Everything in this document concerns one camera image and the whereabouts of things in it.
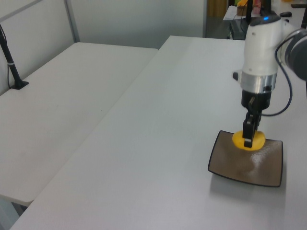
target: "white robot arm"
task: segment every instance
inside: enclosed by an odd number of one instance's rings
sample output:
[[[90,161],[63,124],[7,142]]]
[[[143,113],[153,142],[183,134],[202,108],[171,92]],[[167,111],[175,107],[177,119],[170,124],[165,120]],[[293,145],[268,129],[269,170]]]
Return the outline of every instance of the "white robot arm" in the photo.
[[[281,63],[299,78],[307,80],[307,31],[297,30],[276,15],[252,21],[246,36],[243,68],[233,72],[233,78],[242,88],[241,103],[248,110],[243,123],[245,147],[252,147],[262,110],[270,105],[278,65],[284,71]]]

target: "yellow object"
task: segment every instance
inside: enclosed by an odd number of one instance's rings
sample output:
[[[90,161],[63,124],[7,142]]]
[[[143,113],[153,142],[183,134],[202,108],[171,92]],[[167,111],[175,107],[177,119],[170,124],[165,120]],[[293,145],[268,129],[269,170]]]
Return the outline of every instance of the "yellow object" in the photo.
[[[255,151],[255,150],[261,149],[265,143],[264,133],[256,131],[254,139],[253,139],[252,147],[251,148],[245,147],[244,138],[242,137],[242,135],[243,135],[243,131],[239,131],[239,132],[234,133],[232,136],[233,143],[239,149],[247,150],[247,151]]]
[[[245,6],[247,4],[248,0],[241,0],[238,2],[237,6]]]

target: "table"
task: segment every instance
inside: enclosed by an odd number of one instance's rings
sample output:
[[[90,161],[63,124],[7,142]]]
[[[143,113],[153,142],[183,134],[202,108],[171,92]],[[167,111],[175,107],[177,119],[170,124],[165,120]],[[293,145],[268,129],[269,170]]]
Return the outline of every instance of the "table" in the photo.
[[[0,97],[0,197],[28,206],[156,49],[76,43]]]
[[[283,2],[280,0],[274,0],[272,2],[272,10],[276,12],[277,15],[279,15],[282,12],[287,12],[290,11],[292,12],[292,17],[289,18],[285,18],[285,19],[289,19],[289,23],[296,26],[297,28],[301,27],[302,24],[302,20],[303,20],[303,16],[304,16],[304,12],[305,9],[294,9],[291,7],[291,4],[293,3],[301,3],[301,1],[299,0],[295,0],[292,2]],[[216,38],[227,38],[227,36],[229,35],[229,24],[232,20],[223,20],[222,22],[218,23],[217,29],[216,31],[218,33]]]
[[[171,36],[12,230],[306,229],[307,99],[289,71],[293,103],[260,130],[284,144],[280,188],[207,171],[219,130],[246,110],[231,72],[244,41]],[[268,113],[285,106],[279,72]]]

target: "yellow disc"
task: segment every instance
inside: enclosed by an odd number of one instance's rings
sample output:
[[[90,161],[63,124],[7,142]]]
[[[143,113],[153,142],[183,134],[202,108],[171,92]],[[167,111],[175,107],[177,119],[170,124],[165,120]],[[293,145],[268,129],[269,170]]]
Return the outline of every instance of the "yellow disc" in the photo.
[[[244,138],[242,137],[243,131],[239,131],[233,134],[232,136],[232,141],[235,144],[235,146],[239,149],[242,150],[248,150],[248,151],[255,151],[259,150],[263,147],[265,143],[265,136],[264,133],[262,132],[255,132],[255,136],[253,138],[253,145],[251,148],[245,147],[244,146]]]

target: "square plate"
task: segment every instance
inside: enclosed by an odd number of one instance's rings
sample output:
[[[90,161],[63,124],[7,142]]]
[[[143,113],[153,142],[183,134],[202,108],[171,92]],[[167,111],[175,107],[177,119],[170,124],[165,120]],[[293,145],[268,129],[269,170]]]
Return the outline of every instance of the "square plate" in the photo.
[[[266,139],[260,150],[247,151],[234,145],[232,135],[219,132],[208,171],[247,184],[279,187],[283,174],[283,142]]]

